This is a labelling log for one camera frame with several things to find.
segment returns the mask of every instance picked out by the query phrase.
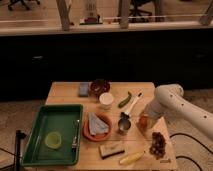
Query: wooden table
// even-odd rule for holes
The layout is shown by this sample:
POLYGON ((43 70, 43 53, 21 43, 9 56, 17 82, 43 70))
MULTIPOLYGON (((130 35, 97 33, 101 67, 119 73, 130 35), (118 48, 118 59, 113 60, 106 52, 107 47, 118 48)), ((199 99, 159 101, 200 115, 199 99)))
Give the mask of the wooden table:
POLYGON ((111 82, 110 92, 114 95, 114 103, 110 110, 100 108, 100 103, 95 97, 78 97, 79 83, 77 82, 54 82, 50 89, 46 104, 82 104, 83 105, 83 120, 89 112, 102 113, 108 115, 113 122, 112 134, 104 142, 91 142, 85 137, 81 137, 79 161, 75 166, 70 167, 51 167, 39 168, 37 170, 175 170, 177 163, 173 152, 173 146, 169 139, 168 130, 164 118, 149 130, 146 134, 142 134, 136 126, 139 115, 144 107, 153 98, 154 85, 153 83, 121 83, 111 82), (117 133, 118 120, 121 111, 124 111, 127 106, 122 109, 117 107, 118 103, 127 97, 127 92, 130 91, 133 95, 143 93, 143 97, 133 108, 131 114, 131 129, 127 135, 117 133), (166 139, 166 155, 164 158, 156 160, 154 156, 149 154, 151 146, 151 133, 153 131, 161 132, 166 139), (99 154, 98 147, 102 144, 107 144, 114 141, 124 141, 125 153, 109 157, 102 160, 99 154), (128 166, 119 165, 119 160, 127 154, 135 152, 143 152, 143 157, 135 163, 128 166))

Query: office chair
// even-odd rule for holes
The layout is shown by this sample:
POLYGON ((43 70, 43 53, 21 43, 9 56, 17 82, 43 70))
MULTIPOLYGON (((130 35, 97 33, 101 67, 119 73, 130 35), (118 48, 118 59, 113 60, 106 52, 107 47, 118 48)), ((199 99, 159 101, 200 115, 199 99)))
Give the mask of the office chair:
MULTIPOLYGON (((36 3, 37 3, 38 5, 40 5, 40 1, 39 1, 39 0, 28 0, 28 1, 36 1, 36 3)), ((24 2, 24 0, 10 0, 10 4, 8 5, 8 9, 9 9, 10 11, 12 11, 12 10, 13 10, 12 6, 13 6, 14 4, 16 4, 17 2, 21 2, 21 4, 22 4, 23 6, 25 6, 26 10, 30 10, 30 7, 28 7, 28 5, 24 2)))
MULTIPOLYGON (((152 0, 131 0, 131 5, 133 5, 133 9, 130 9, 129 15, 133 17, 137 17, 137 16, 141 17, 143 16, 143 14, 146 14, 147 16, 151 16, 152 12, 139 9, 140 6, 143 6, 144 4, 149 3, 151 1, 152 0)), ((139 20, 142 22, 148 22, 147 19, 142 17, 139 20)))

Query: cable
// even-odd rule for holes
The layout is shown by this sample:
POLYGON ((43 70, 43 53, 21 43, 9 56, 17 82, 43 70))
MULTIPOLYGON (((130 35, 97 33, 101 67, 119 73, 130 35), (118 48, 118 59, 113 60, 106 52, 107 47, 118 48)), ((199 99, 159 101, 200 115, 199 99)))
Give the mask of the cable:
POLYGON ((200 167, 200 165, 196 161, 194 161, 192 158, 187 157, 187 156, 176 156, 176 159, 180 159, 180 158, 184 158, 184 159, 190 160, 191 162, 193 162, 200 169, 200 171, 203 171, 203 169, 200 167))
POLYGON ((11 154, 11 155, 13 155, 13 156, 16 156, 14 153, 11 153, 10 151, 7 151, 7 150, 5 150, 5 149, 3 149, 3 148, 0 148, 0 150, 6 152, 6 153, 8 153, 8 154, 11 154))
POLYGON ((193 140, 195 140, 197 143, 199 143, 201 146, 203 146, 210 154, 213 155, 213 151, 211 151, 206 145, 204 145, 202 142, 200 142, 198 139, 196 139, 195 137, 189 135, 189 134, 185 134, 185 133, 175 133, 175 134, 172 134, 170 136, 170 138, 174 137, 174 136, 177 136, 177 135, 183 135, 183 136, 186 136, 186 137, 189 137, 193 140))
MULTIPOLYGON (((213 154, 213 151, 211 151, 206 145, 204 145, 202 142, 200 142, 198 139, 196 139, 195 137, 189 135, 189 134, 186 134, 186 133, 175 133, 175 134, 172 134, 170 135, 170 138, 172 137, 175 137, 177 135, 183 135, 183 136, 186 136, 186 137, 189 137, 193 140, 195 140, 197 143, 199 143, 202 147, 204 147, 210 154, 213 154)), ((176 156, 176 159, 179 159, 179 158, 184 158, 184 159, 188 159, 190 160, 191 162, 193 162, 199 169, 200 171, 203 171, 203 169, 200 167, 200 165, 195 161, 193 160, 192 158, 190 157, 187 157, 187 156, 176 156)))

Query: plastic container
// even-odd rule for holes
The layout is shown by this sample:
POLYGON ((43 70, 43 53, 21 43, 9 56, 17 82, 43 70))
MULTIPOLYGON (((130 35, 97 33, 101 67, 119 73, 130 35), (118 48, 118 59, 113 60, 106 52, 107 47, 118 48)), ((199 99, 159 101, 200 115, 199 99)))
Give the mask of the plastic container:
POLYGON ((34 122, 21 165, 33 167, 76 164, 80 148, 82 111, 82 105, 42 106, 34 122), (77 120, 80 121, 77 132, 79 145, 72 148, 77 120), (45 144, 45 137, 53 131, 61 134, 61 147, 57 150, 45 144))

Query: small bowl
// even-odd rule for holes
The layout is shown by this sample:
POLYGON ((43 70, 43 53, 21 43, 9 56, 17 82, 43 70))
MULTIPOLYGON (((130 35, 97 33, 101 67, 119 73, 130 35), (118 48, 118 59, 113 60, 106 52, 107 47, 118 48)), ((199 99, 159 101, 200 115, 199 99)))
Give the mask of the small bowl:
POLYGON ((110 84, 104 79, 94 80, 90 85, 90 91, 95 96, 99 97, 102 93, 110 90, 110 84))
POLYGON ((85 122, 84 122, 84 126, 83 126, 83 135, 91 141, 95 141, 95 142, 104 141, 111 134, 112 122, 109 119, 109 117, 106 116, 106 115, 96 114, 96 116, 99 117, 99 119, 101 119, 102 121, 104 121, 107 125, 109 125, 109 132, 103 133, 103 134, 98 134, 98 135, 95 135, 95 136, 90 135, 90 133, 89 133, 89 118, 87 117, 85 122))

